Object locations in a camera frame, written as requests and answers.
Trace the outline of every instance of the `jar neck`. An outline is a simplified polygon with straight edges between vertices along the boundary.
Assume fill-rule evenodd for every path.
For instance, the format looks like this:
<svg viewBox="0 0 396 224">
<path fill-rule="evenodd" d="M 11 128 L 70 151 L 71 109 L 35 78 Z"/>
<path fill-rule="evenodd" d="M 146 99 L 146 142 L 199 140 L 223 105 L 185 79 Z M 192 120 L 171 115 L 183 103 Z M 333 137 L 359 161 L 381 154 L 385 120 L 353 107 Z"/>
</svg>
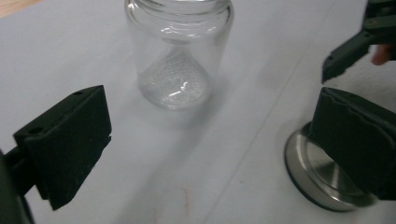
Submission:
<svg viewBox="0 0 396 224">
<path fill-rule="evenodd" d="M 217 14 L 230 4 L 230 0 L 135 0 L 135 2 L 147 12 L 170 16 Z"/>
</svg>

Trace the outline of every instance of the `table surface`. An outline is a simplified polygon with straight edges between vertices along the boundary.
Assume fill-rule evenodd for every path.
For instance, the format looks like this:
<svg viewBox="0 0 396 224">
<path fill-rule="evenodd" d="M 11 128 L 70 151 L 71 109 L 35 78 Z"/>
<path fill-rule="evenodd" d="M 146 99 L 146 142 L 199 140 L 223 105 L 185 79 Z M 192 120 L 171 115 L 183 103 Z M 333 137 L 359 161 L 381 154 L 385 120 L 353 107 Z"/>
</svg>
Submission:
<svg viewBox="0 0 396 224">
<path fill-rule="evenodd" d="M 235 20 L 211 100 L 168 111 L 136 87 L 122 1 L 51 0 L 0 20 L 0 148 L 71 92 L 105 85 L 113 125 L 76 198 L 36 223 L 393 223 L 393 202 L 333 213 L 291 183 L 285 143 L 312 119 L 321 65 L 361 26 L 365 0 L 233 0 Z M 395 63 L 367 55 L 328 86 L 396 111 Z"/>
</svg>

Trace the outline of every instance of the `white surface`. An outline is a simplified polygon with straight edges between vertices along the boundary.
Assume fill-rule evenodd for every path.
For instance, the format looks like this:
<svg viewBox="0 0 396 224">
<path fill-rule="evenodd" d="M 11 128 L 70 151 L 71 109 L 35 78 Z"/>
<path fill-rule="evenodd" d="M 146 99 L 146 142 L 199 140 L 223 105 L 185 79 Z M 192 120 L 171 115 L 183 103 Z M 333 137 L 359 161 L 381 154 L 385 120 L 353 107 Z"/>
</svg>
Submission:
<svg viewBox="0 0 396 224">
<path fill-rule="evenodd" d="M 0 148 L 93 85 L 105 85 L 112 119 L 112 141 L 73 202 L 52 212 L 29 191 L 36 223 L 393 222 L 394 203 L 346 214 L 316 207 L 283 163 L 286 139 L 312 118 L 324 58 L 358 32 L 365 1 L 233 3 L 215 94 L 183 112 L 136 88 L 123 1 L 44 1 L 0 20 Z M 396 111 L 395 66 L 366 57 L 330 85 Z"/>
</svg>

